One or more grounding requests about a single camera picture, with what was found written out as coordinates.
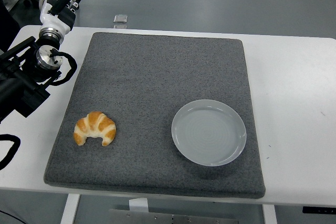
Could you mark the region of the white and black hand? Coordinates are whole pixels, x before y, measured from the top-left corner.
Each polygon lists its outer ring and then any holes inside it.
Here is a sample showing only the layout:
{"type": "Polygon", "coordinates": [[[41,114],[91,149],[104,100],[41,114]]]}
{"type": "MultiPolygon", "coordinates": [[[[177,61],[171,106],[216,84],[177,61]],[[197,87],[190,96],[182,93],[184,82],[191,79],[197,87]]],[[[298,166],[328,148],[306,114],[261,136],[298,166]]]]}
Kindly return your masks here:
{"type": "Polygon", "coordinates": [[[63,38],[68,34],[74,26],[80,2],[81,0],[43,0],[39,36],[55,34],[63,38]]]}

